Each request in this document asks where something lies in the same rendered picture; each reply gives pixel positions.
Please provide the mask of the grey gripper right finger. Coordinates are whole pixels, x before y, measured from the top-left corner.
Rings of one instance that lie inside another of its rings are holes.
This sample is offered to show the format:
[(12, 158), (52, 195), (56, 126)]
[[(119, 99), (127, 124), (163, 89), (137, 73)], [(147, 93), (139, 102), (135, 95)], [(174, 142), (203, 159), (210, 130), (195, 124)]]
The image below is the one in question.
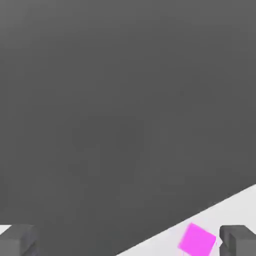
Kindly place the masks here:
[(222, 225), (219, 256), (256, 256), (256, 234), (245, 225)]

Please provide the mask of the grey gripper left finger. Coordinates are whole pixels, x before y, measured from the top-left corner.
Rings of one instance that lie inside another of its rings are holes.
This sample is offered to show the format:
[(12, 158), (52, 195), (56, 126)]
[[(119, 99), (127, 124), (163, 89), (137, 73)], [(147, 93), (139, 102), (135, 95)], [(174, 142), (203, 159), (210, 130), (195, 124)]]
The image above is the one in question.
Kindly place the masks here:
[(39, 256), (38, 231), (32, 224), (13, 224), (0, 234), (0, 256)]

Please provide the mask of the small magenta cube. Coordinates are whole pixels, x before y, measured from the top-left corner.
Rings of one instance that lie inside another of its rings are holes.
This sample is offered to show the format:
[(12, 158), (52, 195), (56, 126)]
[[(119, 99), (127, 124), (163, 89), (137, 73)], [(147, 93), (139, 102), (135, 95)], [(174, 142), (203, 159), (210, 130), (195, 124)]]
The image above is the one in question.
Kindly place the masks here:
[(215, 243), (215, 235), (194, 223), (190, 223), (178, 244), (178, 248), (190, 256), (209, 256)]

